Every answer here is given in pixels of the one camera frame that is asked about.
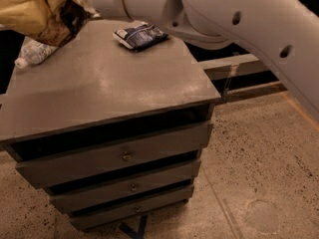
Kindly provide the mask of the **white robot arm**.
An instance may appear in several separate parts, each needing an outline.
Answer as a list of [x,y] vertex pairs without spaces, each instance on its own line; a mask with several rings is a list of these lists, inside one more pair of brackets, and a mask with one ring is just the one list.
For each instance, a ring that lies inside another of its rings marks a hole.
[[145,21],[204,49],[257,57],[319,120],[319,18],[299,0],[87,0],[104,19]]

